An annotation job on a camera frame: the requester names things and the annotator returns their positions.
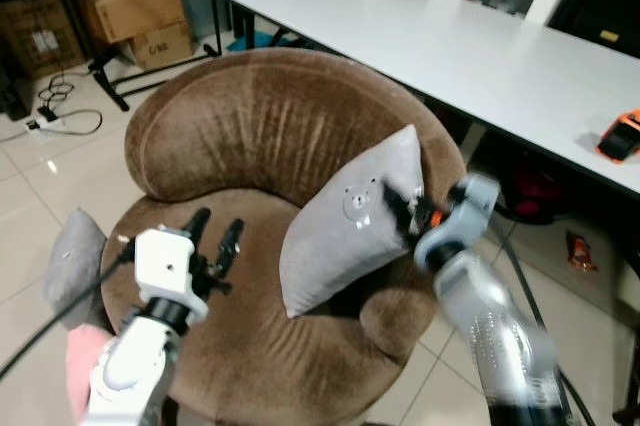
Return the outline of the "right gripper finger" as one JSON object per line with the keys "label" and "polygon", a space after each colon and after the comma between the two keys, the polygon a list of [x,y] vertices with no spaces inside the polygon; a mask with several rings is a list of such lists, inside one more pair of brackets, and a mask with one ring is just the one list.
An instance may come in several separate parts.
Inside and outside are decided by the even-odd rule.
{"label": "right gripper finger", "polygon": [[401,239],[419,238],[419,226],[416,224],[415,207],[389,182],[381,183],[381,201],[388,208],[394,222],[394,229]]}

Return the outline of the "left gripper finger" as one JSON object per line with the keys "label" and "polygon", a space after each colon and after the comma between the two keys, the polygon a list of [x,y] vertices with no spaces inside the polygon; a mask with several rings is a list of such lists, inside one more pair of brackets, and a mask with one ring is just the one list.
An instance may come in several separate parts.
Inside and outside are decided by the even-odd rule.
{"label": "left gripper finger", "polygon": [[214,262],[215,278],[225,278],[230,271],[237,254],[241,252],[241,237],[244,231],[244,220],[236,219],[225,230],[223,239],[218,246],[218,257]]}
{"label": "left gripper finger", "polygon": [[192,252],[196,252],[198,246],[200,246],[202,235],[204,235],[205,228],[207,224],[209,224],[210,217],[210,208],[198,208],[195,214],[191,217],[191,220],[184,225],[184,235],[186,235],[189,243],[191,243]]}

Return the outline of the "grey pillow with bear print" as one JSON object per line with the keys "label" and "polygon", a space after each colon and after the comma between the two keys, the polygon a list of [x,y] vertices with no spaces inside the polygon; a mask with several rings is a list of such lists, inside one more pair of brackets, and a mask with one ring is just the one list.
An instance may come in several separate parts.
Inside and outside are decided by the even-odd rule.
{"label": "grey pillow with bear print", "polygon": [[307,202],[280,254],[285,315],[306,315],[406,253],[383,193],[387,187],[403,197],[421,193],[420,160],[416,126],[404,126],[348,161]]}

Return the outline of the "brown round velvet sofa chair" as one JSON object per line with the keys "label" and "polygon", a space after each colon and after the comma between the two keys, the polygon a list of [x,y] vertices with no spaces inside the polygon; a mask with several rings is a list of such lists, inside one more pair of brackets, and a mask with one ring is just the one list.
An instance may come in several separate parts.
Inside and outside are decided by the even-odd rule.
{"label": "brown round velvet sofa chair", "polygon": [[351,426],[401,376],[436,312],[408,249],[296,318],[280,254],[289,225],[348,161],[416,126],[424,189],[465,175],[444,126],[393,80],[301,48],[259,48],[184,71],[134,112],[125,165],[142,197],[114,228],[132,237],[211,210],[200,252],[244,220],[229,295],[180,344],[170,398],[219,425]]}

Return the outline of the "plain grey pillow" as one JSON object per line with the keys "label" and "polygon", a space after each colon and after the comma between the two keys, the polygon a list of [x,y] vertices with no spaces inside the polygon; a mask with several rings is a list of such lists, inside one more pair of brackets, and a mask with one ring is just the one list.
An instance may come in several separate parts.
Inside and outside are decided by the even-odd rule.
{"label": "plain grey pillow", "polygon": [[[52,312],[64,310],[99,278],[106,240],[108,238],[100,226],[82,208],[76,208],[67,217],[64,228],[52,246],[44,279],[44,298]],[[88,324],[101,327],[109,333],[113,331],[102,304],[99,286],[61,317],[59,322],[68,330]]]}

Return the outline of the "red and black bag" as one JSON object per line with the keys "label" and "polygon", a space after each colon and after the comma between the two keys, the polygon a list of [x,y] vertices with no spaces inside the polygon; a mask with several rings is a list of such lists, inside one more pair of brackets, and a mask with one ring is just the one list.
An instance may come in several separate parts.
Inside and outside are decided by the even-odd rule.
{"label": "red and black bag", "polygon": [[522,224],[547,225],[573,214],[562,167],[541,161],[500,167],[498,214]]}

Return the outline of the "pink cushion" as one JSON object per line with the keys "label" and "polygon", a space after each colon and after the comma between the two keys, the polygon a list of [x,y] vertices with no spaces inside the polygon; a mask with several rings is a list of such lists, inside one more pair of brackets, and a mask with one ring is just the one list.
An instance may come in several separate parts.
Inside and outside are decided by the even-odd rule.
{"label": "pink cushion", "polygon": [[74,423],[83,420],[84,412],[90,403],[90,376],[102,350],[114,335],[109,330],[93,324],[82,324],[67,334],[67,399]]}

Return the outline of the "red snack packet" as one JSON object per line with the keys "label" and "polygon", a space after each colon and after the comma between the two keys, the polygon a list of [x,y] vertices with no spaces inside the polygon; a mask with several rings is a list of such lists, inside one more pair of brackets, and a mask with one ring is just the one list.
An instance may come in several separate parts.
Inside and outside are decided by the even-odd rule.
{"label": "red snack packet", "polygon": [[581,272],[595,272],[598,266],[593,260],[588,239],[577,234],[576,231],[564,231],[564,243],[566,243],[567,265],[571,269]]}

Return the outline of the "long white table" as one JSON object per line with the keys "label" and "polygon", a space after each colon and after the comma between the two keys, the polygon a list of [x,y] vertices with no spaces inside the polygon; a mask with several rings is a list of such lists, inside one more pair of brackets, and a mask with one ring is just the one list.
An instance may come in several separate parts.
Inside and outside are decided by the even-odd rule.
{"label": "long white table", "polygon": [[637,196],[596,152],[640,105],[640,61],[465,0],[229,0]]}

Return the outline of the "orange and black device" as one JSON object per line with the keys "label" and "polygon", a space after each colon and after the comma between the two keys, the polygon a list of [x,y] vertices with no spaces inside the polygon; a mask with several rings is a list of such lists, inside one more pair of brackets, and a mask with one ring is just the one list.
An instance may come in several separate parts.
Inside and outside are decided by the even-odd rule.
{"label": "orange and black device", "polygon": [[596,142],[596,152],[609,161],[621,164],[640,147],[640,110],[618,116]]}

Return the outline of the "white power strip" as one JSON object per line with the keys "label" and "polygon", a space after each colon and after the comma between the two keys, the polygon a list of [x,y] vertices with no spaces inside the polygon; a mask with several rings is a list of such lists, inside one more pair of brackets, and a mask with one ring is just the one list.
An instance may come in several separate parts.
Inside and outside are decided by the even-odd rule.
{"label": "white power strip", "polygon": [[65,121],[56,114],[42,114],[36,112],[26,123],[29,132],[40,132],[47,134],[65,134]]}

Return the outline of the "large brown cardboard box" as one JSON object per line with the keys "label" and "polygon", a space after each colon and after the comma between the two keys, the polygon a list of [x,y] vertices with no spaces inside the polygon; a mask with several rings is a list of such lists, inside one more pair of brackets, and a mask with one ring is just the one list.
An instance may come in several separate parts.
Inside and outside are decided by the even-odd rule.
{"label": "large brown cardboard box", "polygon": [[97,46],[143,71],[191,59],[195,43],[183,0],[79,0]]}

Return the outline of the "dark cardboard box with labels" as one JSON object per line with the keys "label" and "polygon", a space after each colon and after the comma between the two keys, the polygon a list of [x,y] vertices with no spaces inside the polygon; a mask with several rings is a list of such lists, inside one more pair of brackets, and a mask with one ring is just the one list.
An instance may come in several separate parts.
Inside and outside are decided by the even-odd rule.
{"label": "dark cardboard box with labels", "polygon": [[0,4],[0,38],[27,78],[46,77],[84,62],[76,28],[61,0]]}

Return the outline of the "black metal rack frame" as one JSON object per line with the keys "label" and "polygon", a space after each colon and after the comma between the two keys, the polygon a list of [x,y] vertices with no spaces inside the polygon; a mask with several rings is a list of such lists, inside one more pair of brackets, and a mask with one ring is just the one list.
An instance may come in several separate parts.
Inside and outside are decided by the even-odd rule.
{"label": "black metal rack frame", "polygon": [[102,92],[108,94],[119,110],[128,112],[128,98],[160,87],[170,73],[202,61],[227,54],[229,43],[242,32],[237,25],[239,14],[227,0],[183,0],[188,13],[193,52],[159,68],[142,69],[134,65],[118,47],[105,48],[93,55],[88,73]]}

